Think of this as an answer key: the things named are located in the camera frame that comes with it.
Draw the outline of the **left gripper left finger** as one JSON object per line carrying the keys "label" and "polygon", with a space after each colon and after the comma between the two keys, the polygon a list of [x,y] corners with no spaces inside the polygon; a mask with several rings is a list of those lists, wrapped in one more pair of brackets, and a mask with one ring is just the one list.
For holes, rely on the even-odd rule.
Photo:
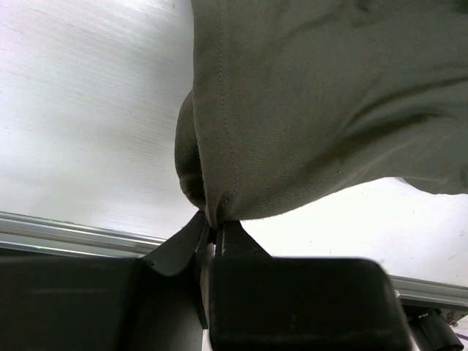
{"label": "left gripper left finger", "polygon": [[1,244],[3,350],[200,350],[208,327],[202,212],[136,257]]}

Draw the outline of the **olive green shorts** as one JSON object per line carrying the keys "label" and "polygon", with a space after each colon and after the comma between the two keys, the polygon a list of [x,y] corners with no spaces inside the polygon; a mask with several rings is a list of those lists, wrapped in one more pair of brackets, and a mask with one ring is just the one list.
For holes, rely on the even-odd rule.
{"label": "olive green shorts", "polygon": [[467,192],[465,1],[193,1],[175,135],[211,226],[397,177]]}

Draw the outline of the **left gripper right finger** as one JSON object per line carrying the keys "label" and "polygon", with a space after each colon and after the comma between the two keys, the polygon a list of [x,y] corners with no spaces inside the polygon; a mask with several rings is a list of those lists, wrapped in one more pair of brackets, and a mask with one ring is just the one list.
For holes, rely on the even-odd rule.
{"label": "left gripper right finger", "polygon": [[362,258],[270,256],[241,226],[216,232],[214,350],[410,350],[388,275]]}

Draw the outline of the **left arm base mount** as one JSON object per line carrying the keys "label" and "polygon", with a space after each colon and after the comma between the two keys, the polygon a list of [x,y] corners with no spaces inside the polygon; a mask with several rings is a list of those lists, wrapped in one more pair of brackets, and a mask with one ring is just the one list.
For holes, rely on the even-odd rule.
{"label": "left arm base mount", "polygon": [[467,316],[466,306],[409,298],[399,300],[419,350],[466,350],[452,329]]}

